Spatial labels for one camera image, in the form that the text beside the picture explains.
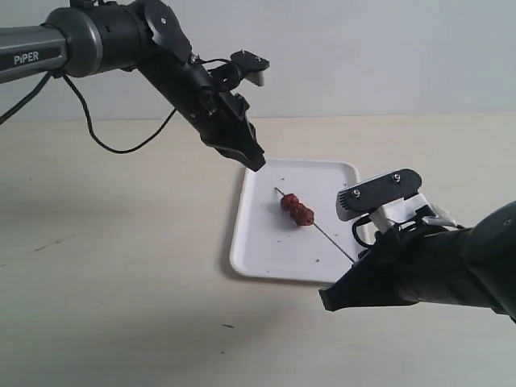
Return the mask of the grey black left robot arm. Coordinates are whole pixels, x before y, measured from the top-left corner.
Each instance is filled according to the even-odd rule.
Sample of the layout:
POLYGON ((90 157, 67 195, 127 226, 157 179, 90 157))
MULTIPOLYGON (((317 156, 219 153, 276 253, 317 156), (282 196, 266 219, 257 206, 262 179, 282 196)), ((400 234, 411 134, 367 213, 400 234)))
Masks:
POLYGON ((161 1, 72 1, 44 23, 1 31, 1 80, 36 74, 40 84, 111 70, 140 72, 221 156, 257 171, 264 150, 248 120, 242 81, 264 84, 269 62, 246 50, 203 60, 161 1))

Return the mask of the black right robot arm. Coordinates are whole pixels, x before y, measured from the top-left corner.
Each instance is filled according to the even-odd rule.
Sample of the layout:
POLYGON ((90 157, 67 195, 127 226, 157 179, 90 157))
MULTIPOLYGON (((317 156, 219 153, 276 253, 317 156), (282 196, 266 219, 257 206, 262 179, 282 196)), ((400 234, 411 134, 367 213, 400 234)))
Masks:
POLYGON ((515 317, 515 204, 471 228, 448 231, 417 217, 377 233, 374 245, 319 296, 328 311, 419 302, 515 317))

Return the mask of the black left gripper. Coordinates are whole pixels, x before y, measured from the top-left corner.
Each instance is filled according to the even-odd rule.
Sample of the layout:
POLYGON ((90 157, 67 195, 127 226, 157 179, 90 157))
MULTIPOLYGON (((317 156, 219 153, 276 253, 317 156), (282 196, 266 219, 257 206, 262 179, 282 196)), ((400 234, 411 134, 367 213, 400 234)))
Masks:
POLYGON ((253 172, 265 166, 264 149, 241 100, 200 64, 180 64, 163 54, 156 65, 161 94, 197 130, 206 146, 253 172))

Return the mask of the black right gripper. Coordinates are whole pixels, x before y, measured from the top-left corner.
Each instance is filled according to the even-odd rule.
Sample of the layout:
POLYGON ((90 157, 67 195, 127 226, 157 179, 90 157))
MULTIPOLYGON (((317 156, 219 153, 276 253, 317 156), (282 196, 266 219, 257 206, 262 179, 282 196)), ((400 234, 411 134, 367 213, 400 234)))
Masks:
POLYGON ((374 249, 363 252, 336 283, 320 289, 327 311, 412 306, 419 302, 462 306, 462 229, 420 226, 375 233, 374 249))

